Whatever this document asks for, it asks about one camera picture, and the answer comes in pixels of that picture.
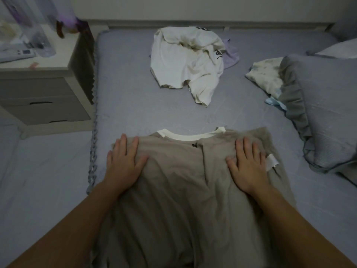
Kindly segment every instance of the neckline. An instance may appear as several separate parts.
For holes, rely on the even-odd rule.
[[[157,132],[163,138],[169,138],[169,139],[179,140],[179,141],[198,141],[202,138],[210,138],[214,135],[225,133],[226,129],[224,127],[218,127],[213,132],[205,133],[205,134],[197,134],[197,135],[179,135],[179,134],[172,133],[167,129],[159,130]]]

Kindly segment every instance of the nightstand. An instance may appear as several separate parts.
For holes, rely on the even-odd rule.
[[[94,70],[85,41],[42,28],[56,55],[0,63],[1,112],[16,119],[23,138],[92,130]]]

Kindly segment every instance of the hand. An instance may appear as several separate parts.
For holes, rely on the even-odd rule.
[[[119,195],[130,188],[138,179],[149,156],[141,157],[135,164],[135,155],[139,144],[139,137],[135,137],[128,152],[126,152],[126,135],[122,134],[120,139],[115,141],[113,151],[107,155],[107,171],[103,184],[114,190]]]
[[[254,197],[258,190],[269,186],[265,154],[260,152],[257,143],[251,145],[247,137],[244,137],[243,142],[236,140],[237,164],[229,157],[226,162],[238,188]]]

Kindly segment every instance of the white electronic device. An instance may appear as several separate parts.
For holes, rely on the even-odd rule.
[[[26,49],[26,50],[8,49],[8,50],[0,51],[0,63],[31,58],[35,56],[36,54],[33,49]]]

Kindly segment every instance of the clothing tag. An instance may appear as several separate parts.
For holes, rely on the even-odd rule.
[[[269,171],[270,169],[272,169],[274,166],[278,165],[279,162],[278,160],[274,157],[273,154],[270,154],[268,157],[266,157],[265,159],[265,170]]]

